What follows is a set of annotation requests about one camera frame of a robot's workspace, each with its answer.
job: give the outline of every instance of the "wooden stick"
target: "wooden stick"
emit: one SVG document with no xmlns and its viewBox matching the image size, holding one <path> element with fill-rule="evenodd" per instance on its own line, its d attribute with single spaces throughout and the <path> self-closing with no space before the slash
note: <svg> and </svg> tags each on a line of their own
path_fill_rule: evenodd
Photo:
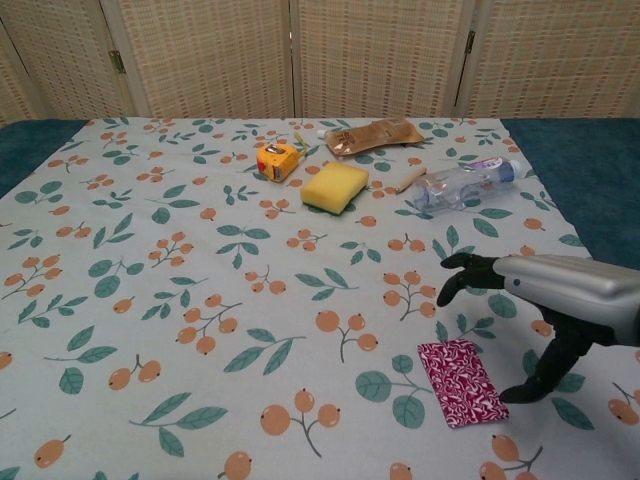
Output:
<svg viewBox="0 0 640 480">
<path fill-rule="evenodd" d="M 415 182 L 418 178 L 420 178 L 422 175 L 426 173 L 427 173 L 427 169 L 424 167 L 419 168 L 415 172 L 411 173 L 400 183 L 398 187 L 396 187 L 396 193 L 404 192 L 407 188 L 409 188 L 413 184 L 413 182 Z"/>
</svg>

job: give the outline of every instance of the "table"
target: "table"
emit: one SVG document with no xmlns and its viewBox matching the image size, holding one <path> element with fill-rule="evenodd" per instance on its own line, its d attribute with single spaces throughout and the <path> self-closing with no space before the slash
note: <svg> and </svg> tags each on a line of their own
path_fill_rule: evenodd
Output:
<svg viewBox="0 0 640 480">
<path fill-rule="evenodd" d="M 593 347 L 506 422 L 446 426 L 419 343 L 468 338 L 501 390 L 551 332 L 503 291 L 436 308 L 441 258 L 588 253 L 532 170 L 434 218 L 393 194 L 418 165 L 528 166 L 498 120 L 412 119 L 423 144 L 346 160 L 370 182 L 343 215 L 302 205 L 332 159 L 315 130 L 368 121 L 93 120 L 2 198 L 0 478 L 638 475 L 633 349 Z M 265 181 L 255 147 L 296 131 L 308 158 Z"/>
</svg>

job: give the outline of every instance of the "silver robotic arm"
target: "silver robotic arm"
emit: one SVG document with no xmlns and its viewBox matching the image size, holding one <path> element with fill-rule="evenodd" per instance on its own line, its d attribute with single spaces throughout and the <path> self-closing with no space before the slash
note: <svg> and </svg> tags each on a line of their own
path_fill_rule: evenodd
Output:
<svg viewBox="0 0 640 480">
<path fill-rule="evenodd" d="M 530 403 L 552 392 L 593 343 L 640 346 L 640 272 L 578 257 L 533 255 L 488 258 L 467 253 L 442 261 L 463 270 L 442 287 L 443 307 L 465 287 L 505 289 L 542 313 L 555 338 L 535 373 L 500 395 Z"/>
</svg>

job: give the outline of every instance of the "yellow sponge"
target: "yellow sponge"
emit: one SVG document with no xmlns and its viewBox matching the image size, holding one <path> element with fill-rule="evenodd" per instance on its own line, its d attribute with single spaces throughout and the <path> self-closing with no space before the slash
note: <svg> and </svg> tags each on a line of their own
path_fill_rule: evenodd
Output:
<svg viewBox="0 0 640 480">
<path fill-rule="evenodd" d="M 368 180 L 366 170 L 330 162 L 302 187 L 300 197 L 308 205 L 339 215 Z"/>
</svg>

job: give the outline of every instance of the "pink card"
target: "pink card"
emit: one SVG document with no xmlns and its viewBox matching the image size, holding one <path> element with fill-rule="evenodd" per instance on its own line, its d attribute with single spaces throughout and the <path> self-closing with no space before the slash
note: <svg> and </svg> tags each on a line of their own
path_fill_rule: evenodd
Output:
<svg viewBox="0 0 640 480">
<path fill-rule="evenodd" d="M 425 343 L 418 345 L 418 354 L 451 428 L 509 418 L 473 343 Z"/>
</svg>

